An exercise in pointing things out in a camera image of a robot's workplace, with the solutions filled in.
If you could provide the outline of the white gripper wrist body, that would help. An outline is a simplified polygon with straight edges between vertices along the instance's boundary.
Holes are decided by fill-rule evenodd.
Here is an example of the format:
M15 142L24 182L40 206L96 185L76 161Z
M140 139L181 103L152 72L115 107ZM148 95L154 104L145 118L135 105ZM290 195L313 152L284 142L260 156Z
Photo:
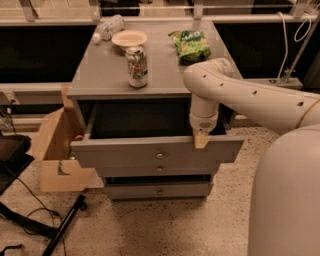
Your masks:
M189 121L194 136L208 136L217 126L218 103L192 94Z

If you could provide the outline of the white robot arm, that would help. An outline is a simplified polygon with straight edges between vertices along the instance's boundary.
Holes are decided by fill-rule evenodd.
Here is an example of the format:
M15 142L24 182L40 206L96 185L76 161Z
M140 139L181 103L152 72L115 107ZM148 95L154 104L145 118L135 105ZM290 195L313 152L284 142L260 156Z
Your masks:
M255 172L248 256L320 256L320 95L235 79L225 58L187 67L183 82L197 149L219 104L279 135Z

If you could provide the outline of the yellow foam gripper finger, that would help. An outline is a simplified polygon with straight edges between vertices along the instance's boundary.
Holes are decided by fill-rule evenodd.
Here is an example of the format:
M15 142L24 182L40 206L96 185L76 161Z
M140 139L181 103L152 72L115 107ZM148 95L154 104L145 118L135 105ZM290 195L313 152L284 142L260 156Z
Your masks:
M194 136L194 147L196 149L204 149L209 143L210 137L207 135L195 135Z

